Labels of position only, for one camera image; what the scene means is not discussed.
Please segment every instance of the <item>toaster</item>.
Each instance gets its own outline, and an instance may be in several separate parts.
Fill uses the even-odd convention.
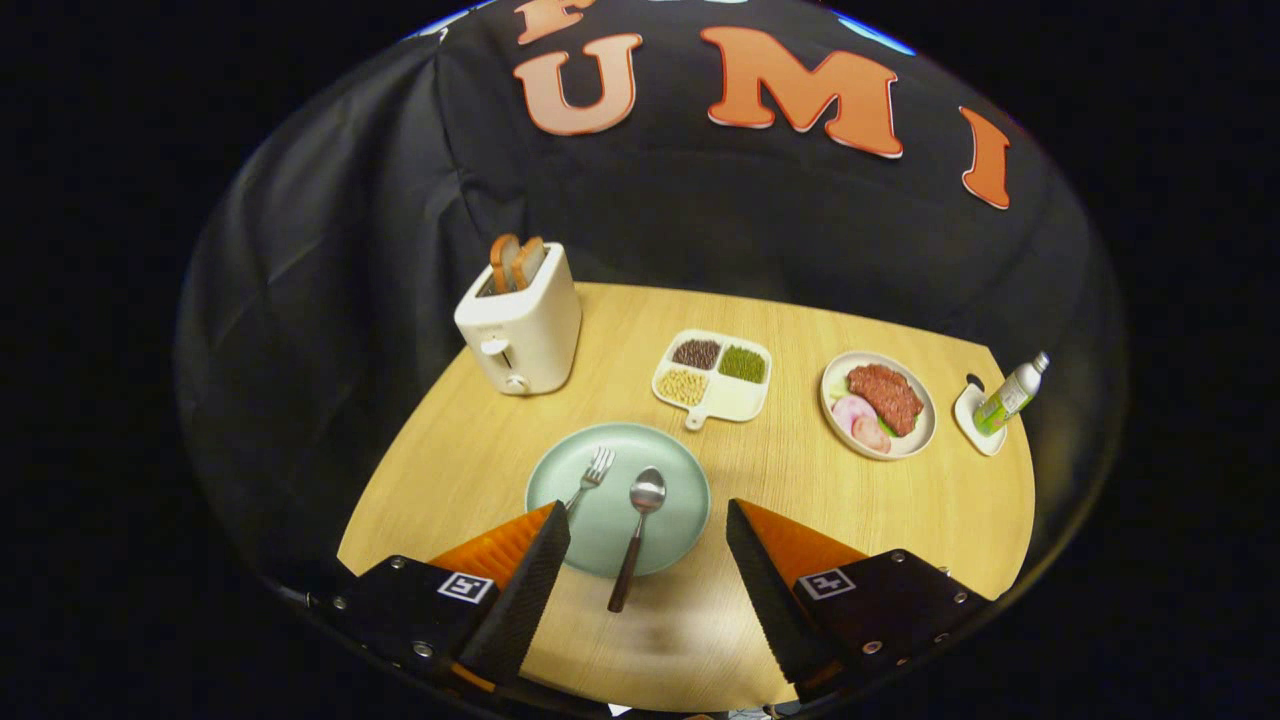
[[[480,273],[453,311],[453,322],[489,383],[504,395],[559,389],[573,368],[582,305],[564,246],[547,258],[525,290],[495,293],[493,268]]]

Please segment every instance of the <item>light green plate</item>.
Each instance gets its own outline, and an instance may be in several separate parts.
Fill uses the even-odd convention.
[[[604,482],[579,498],[570,516],[570,543],[564,562],[579,570],[614,578],[622,566],[640,514],[631,506],[631,483],[649,465],[662,473],[667,500],[644,521],[644,543],[636,575],[675,565],[685,556],[710,516],[712,491],[707,474],[676,438],[634,423],[608,423],[581,429],[547,451],[538,461],[525,491],[532,511],[548,502],[568,502],[598,446],[616,454]]]

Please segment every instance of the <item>bottle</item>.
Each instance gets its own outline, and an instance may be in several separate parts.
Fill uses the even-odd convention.
[[[1010,418],[1027,407],[1039,391],[1041,374],[1048,368],[1048,355],[1039,352],[1005,378],[1005,384],[973,413],[973,425],[983,437],[995,434]]]

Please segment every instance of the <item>plate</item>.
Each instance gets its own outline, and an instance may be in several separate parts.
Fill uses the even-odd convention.
[[[716,355],[716,363],[712,364],[710,369],[703,370],[700,368],[684,365],[673,360],[676,348],[690,340],[713,340],[719,345],[719,352]],[[719,364],[728,347],[750,350],[763,357],[764,379],[759,383],[753,383],[750,380],[744,380],[721,373]],[[703,392],[703,397],[696,405],[687,405],[680,402],[678,400],[666,397],[658,392],[658,380],[662,379],[667,370],[671,369],[687,370],[695,375],[707,378],[707,389]],[[745,423],[754,419],[760,414],[760,410],[764,409],[764,398],[769,395],[769,379],[772,377],[773,355],[771,355],[768,348],[763,345],[740,337],[713,333],[710,331],[686,328],[676,333],[676,337],[671,340],[671,343],[667,346],[667,351],[663,352],[662,359],[658,360],[658,368],[653,372],[653,380],[650,380],[649,384],[653,393],[658,396],[658,400],[668,405],[689,410],[689,415],[685,418],[685,428],[698,430],[703,427],[703,423],[707,421],[707,418],[719,418],[722,420],[732,420],[735,423]]]
[[[831,414],[831,406],[835,405],[837,400],[831,395],[832,389],[838,384],[845,388],[845,395],[849,395],[849,384],[845,382],[845,377],[849,375],[849,372],[854,368],[873,364],[884,365],[895,372],[902,373],[902,377],[906,378],[906,384],[911,386],[915,395],[919,396],[922,402],[924,402],[924,409],[920,410],[920,415],[915,420],[914,430],[900,438],[890,436],[888,452],[878,452],[854,439],[854,436],[849,433],[849,429],[841,428],[840,424],[836,423],[836,416]],[[827,364],[827,369],[822,374],[822,383],[818,386],[818,400],[822,402],[822,414],[827,418],[827,424],[829,424],[831,429],[836,432],[836,436],[838,436],[845,445],[854,448],[859,454],[876,460],[901,460],[915,455],[928,447],[929,441],[933,439],[933,430],[937,429],[938,425],[938,413],[933,407],[933,398],[929,397],[929,391],[924,389],[924,384],[915,377],[915,373],[909,370],[906,365],[902,365],[897,360],[886,357],[884,355],[879,355],[877,352],[858,351],[837,355],[835,360]]]
[[[978,452],[989,457],[1000,452],[1000,448],[1005,446],[1005,436],[1009,434],[1009,428],[1002,427],[986,437],[978,432],[978,428],[973,424],[973,414],[986,401],[987,396],[977,386],[972,383],[966,384],[964,392],[960,393],[960,397],[952,405],[952,413],[955,414],[956,424],[964,432],[964,437],[969,438],[969,442],[978,448]]]
[[[631,483],[640,470],[653,465],[666,480],[667,500],[644,521],[636,575],[675,565],[692,550],[707,527],[712,491],[698,459],[680,441],[648,425],[607,423],[559,441],[529,478],[526,511],[556,500],[568,502],[602,445],[616,454],[613,466],[604,482],[584,492],[573,507],[564,564],[602,578],[617,577],[631,533],[640,521],[640,514],[631,506]]]

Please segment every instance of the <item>spoon handle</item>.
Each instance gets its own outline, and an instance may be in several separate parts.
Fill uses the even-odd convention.
[[[627,602],[627,593],[631,592],[631,577],[636,571],[636,557],[640,556],[640,532],[644,529],[644,515],[640,516],[640,525],[631,536],[627,546],[627,555],[622,559],[622,569],[618,570],[618,579],[613,583],[613,594],[609,596],[609,612],[622,612],[622,606]]]

